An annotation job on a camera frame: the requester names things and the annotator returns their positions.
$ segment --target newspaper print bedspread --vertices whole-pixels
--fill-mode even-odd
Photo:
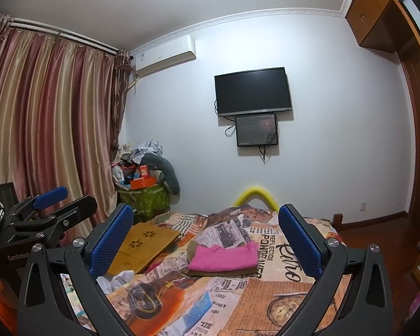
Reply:
[[[208,219],[186,216],[201,224],[199,231],[195,227],[192,236],[184,234],[182,239],[186,239],[164,252],[157,266],[109,294],[110,303],[137,336],[275,335],[314,283],[301,270],[278,226],[277,213],[243,205],[211,214]],[[176,220],[183,221],[175,214],[153,222],[172,227]],[[328,222],[306,221],[323,236],[341,240]],[[187,245],[191,239],[226,248],[253,240],[260,245],[258,270],[237,278],[189,277]],[[348,281],[344,276],[318,329],[333,320]],[[80,306],[75,309],[81,313]],[[87,321],[81,318],[85,326],[93,328]]]

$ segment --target orange box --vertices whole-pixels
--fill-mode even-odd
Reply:
[[[148,178],[137,178],[131,180],[131,189],[140,189],[151,187],[157,183],[155,177],[148,177]]]
[[[140,166],[140,177],[141,178],[148,178],[150,175],[150,171],[147,165]]]

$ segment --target pink folded cloth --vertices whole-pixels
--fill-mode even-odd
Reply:
[[[219,245],[211,248],[198,245],[188,269],[197,271],[229,271],[256,267],[258,244],[249,241],[246,245],[225,249]]]

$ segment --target television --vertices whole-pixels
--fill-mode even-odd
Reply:
[[[218,116],[292,110],[285,68],[214,77]]]
[[[271,146],[279,143],[275,114],[237,116],[235,128],[237,146]]]

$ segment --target air conditioner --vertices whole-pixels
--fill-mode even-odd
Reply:
[[[141,78],[194,59],[196,59],[194,40],[191,35],[186,35],[137,54],[135,71]]]

